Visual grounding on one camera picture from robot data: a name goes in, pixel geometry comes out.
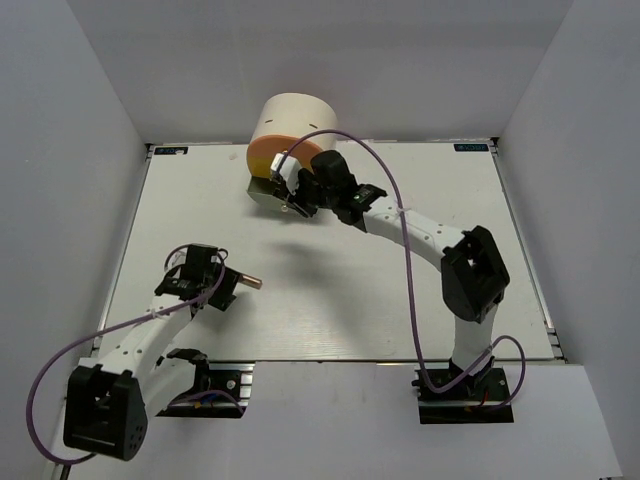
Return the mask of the rose gold lipstick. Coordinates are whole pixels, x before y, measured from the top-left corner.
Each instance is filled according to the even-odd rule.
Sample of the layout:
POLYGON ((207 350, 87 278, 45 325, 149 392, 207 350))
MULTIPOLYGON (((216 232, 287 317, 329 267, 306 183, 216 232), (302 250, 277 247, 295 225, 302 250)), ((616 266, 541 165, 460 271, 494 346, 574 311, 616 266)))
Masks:
POLYGON ((238 283, 255 290, 260 290, 263 286, 263 281, 261 279, 245 273, 239 274, 238 283))

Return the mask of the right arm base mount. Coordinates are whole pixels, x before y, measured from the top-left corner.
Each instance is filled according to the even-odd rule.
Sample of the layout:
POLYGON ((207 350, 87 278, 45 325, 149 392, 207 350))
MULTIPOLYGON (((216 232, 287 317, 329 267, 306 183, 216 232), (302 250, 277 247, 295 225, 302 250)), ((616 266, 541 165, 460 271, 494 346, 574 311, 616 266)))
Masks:
POLYGON ((505 372, 493 367, 474 389, 464 383, 436 394, 424 383, 419 371, 411 382, 417 394, 419 420, 422 425, 511 424, 514 415, 505 372))

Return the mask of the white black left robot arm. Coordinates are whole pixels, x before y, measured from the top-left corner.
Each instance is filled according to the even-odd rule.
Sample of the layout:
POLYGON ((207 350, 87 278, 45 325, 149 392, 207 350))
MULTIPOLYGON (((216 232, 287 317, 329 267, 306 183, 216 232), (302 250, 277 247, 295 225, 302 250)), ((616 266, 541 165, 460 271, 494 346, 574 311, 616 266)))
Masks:
POLYGON ((174 341, 206 307, 225 311, 240 273, 226 252, 190 244, 154 291, 147 320, 131 328, 95 365, 79 366, 67 387, 63 442, 123 461, 135 457, 150 419, 181 395, 199 399, 211 387, 207 355, 174 341))

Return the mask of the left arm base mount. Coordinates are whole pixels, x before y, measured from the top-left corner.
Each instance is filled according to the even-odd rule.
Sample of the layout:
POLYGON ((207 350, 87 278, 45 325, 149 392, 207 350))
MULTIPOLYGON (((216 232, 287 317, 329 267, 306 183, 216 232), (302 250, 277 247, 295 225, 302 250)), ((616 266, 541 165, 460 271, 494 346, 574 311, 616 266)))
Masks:
POLYGON ((251 396, 254 363, 210 360, 196 349, 176 348, 166 356, 192 370, 189 388, 178 395, 158 417, 240 419, 251 396))

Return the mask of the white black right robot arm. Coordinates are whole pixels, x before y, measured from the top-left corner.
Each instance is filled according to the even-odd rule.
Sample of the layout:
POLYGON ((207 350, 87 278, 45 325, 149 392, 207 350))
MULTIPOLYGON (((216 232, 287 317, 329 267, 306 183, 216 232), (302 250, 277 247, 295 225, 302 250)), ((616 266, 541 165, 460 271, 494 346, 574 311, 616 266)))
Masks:
POLYGON ((491 232, 461 230, 401 208, 383 189, 358 183, 335 150, 317 154, 308 168, 292 156, 273 161, 271 174, 282 179, 287 203, 302 216, 330 210, 346 225, 408 248, 440 273, 443 301, 455 321, 452 388, 466 399, 484 391, 493 323, 510 283, 491 232))

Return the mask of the cream round drawer organizer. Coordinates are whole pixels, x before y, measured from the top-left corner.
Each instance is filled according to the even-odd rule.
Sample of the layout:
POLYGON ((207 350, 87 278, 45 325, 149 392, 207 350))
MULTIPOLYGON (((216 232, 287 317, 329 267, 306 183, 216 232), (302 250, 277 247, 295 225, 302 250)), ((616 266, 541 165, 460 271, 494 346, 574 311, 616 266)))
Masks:
POLYGON ((274 157, 307 134, 337 127, 336 113, 317 97, 281 93, 268 99, 246 151, 249 197, 265 210, 287 211, 284 203, 273 196, 275 184, 270 181, 270 166, 274 157))

